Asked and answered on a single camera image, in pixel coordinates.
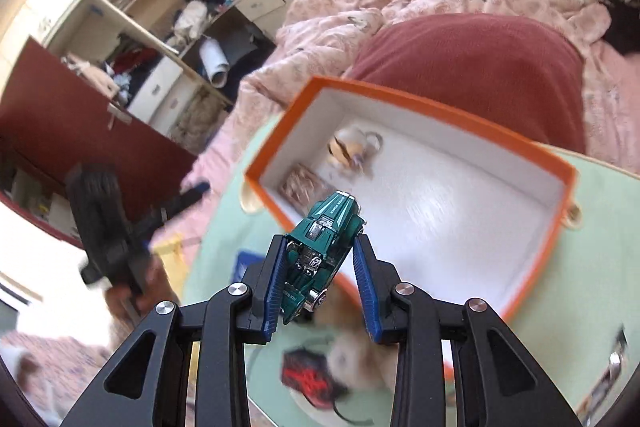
red pillow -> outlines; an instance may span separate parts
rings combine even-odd
[[[582,58],[561,34],[532,19],[447,14],[403,22],[363,47],[350,77],[585,152]]]

drawer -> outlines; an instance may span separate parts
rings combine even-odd
[[[198,87],[196,80],[192,80],[185,74],[180,76],[174,87],[162,100],[149,125],[163,136],[168,136],[182,112],[190,104]]]
[[[287,6],[282,6],[267,15],[255,20],[255,25],[262,30],[272,41],[275,41],[277,31],[282,28],[282,23],[287,16]]]
[[[158,107],[174,86],[182,68],[164,57],[146,79],[127,110],[139,120],[149,123]]]
[[[236,8],[251,22],[280,6],[284,6],[283,0],[241,0],[236,4]]]

black tool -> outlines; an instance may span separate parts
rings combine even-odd
[[[150,259],[148,242],[172,217],[197,203],[209,190],[200,183],[130,223],[122,207],[118,179],[102,166],[79,166],[66,179],[66,195],[88,262],[81,269],[89,285],[103,277],[111,284],[126,284],[134,296],[145,289]],[[135,309],[130,314],[136,315]]]
[[[481,299],[432,299],[378,261],[366,235],[353,250],[367,330],[399,343],[392,427],[444,427],[442,339],[453,349],[459,427],[579,427],[549,377]],[[207,302],[159,303],[84,391],[63,427],[184,425],[191,345],[200,341],[196,427],[249,427],[242,344],[265,344],[282,300],[286,241]]]

black fabric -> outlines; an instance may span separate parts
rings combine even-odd
[[[158,55],[158,57],[137,65],[129,72],[131,80],[129,82],[129,102],[127,103],[127,106],[129,103],[133,102],[138,91],[149,78],[149,75],[153,72],[156,66],[160,63],[160,60],[162,60],[162,55]]]
[[[619,54],[640,52],[640,9],[623,0],[601,0],[611,16],[611,24],[602,37]]]

small teapot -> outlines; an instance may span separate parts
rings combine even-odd
[[[382,136],[364,132],[356,126],[345,127],[334,134],[327,144],[328,162],[335,168],[362,171],[368,158],[382,147]]]

